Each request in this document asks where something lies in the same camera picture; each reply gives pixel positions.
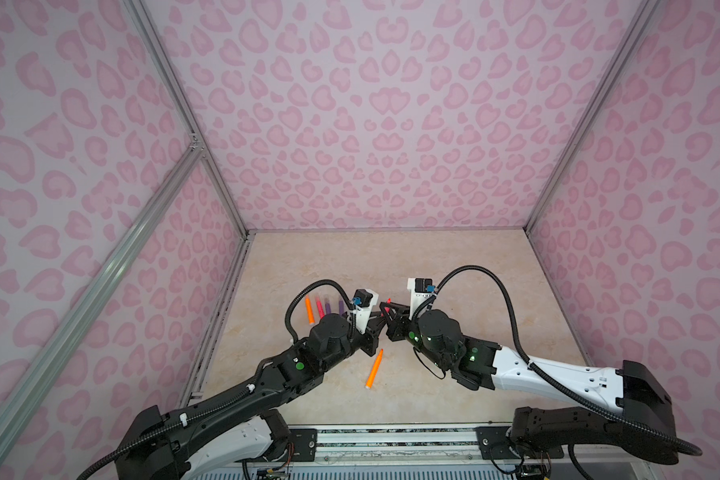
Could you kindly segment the orange pen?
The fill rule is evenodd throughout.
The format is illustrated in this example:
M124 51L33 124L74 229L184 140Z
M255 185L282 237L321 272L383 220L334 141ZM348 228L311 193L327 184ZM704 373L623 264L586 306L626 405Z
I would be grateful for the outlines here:
M369 372L369 375L366 379L366 382L365 382L366 389L371 389L373 387L375 379L376 379L378 371L379 371L379 368L380 368L380 365L383 360L383 355L384 355L384 350L380 349L374 358L374 363L373 363L371 370Z

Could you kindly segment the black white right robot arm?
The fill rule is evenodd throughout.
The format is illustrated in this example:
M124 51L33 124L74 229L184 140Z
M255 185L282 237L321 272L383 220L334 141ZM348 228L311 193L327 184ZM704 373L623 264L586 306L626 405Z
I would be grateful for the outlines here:
M459 322L440 310L413 319L396 303L383 304L372 320L386 328L390 341L408 342L438 375L468 390L519 391L568 402L552 410L517 408L507 437L518 447L602 444L655 464L679 461L671 396L639 362L612 368L523 358L507 346L464 334Z

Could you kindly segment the orange pen cap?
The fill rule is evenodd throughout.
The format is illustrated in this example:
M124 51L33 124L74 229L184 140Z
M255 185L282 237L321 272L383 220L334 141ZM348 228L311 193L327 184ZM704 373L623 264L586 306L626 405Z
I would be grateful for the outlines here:
M316 309L313 306L313 302L310 299L309 296L306 296L304 298L305 301L305 308L307 313L307 318L310 325L315 325L317 323L317 316L316 316Z

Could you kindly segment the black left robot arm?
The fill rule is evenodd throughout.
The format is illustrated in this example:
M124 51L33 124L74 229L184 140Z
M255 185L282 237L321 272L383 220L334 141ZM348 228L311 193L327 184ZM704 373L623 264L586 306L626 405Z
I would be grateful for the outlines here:
M230 463L277 462L293 454L280 406L318 387L357 351L376 353L390 327L387 311L359 332L347 315L330 314L288 349L266 358L251 378L197 404L139 413L115 452L121 479L195 479Z

